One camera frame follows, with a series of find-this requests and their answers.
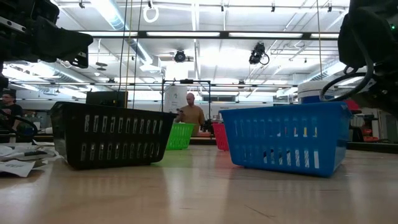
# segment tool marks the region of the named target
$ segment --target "green basket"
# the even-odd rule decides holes
[[[166,150],[186,149],[189,146],[194,124],[174,123]]]

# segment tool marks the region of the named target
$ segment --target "yellow shirt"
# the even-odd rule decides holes
[[[184,106],[180,110],[183,111],[183,115],[179,115],[176,122],[184,122],[188,124],[196,124],[193,128],[192,136],[196,136],[199,132],[201,124],[205,123],[205,115],[203,110],[199,106]]]

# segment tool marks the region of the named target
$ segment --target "bald man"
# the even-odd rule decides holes
[[[200,125],[205,123],[205,115],[199,106],[195,106],[195,96],[192,93],[187,94],[187,103],[187,106],[180,109],[180,114],[177,116],[175,121],[195,124],[192,136],[196,136],[199,132]]]

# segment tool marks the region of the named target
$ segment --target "red basket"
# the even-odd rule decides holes
[[[214,135],[216,136],[218,149],[229,151],[228,140],[226,138],[224,124],[213,124],[213,129],[214,129]]]

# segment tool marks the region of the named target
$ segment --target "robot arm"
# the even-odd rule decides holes
[[[347,65],[345,76],[324,87],[323,101],[334,84],[364,77],[358,86],[332,101],[352,98],[359,106],[379,108],[398,118],[397,7],[398,0],[351,0],[338,39],[340,61]],[[364,66],[366,73],[356,73]]]

